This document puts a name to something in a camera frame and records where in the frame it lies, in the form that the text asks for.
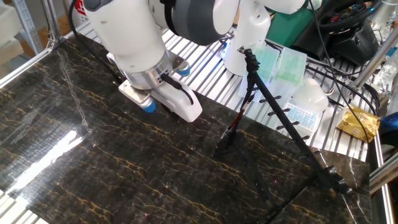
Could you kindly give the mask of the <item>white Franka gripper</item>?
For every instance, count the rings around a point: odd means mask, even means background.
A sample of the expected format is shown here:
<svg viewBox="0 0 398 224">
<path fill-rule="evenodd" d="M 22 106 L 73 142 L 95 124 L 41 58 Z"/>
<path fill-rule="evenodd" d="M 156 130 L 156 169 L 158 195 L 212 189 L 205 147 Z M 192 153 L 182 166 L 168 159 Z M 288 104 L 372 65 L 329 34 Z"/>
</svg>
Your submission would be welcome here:
<svg viewBox="0 0 398 224">
<path fill-rule="evenodd" d="M 163 82 L 157 88 L 153 88 L 151 96 L 166 106 L 186 122 L 193 122 L 202 113 L 201 104 L 193 90 L 183 83 L 177 82 L 180 89 L 169 83 Z"/>
</svg>

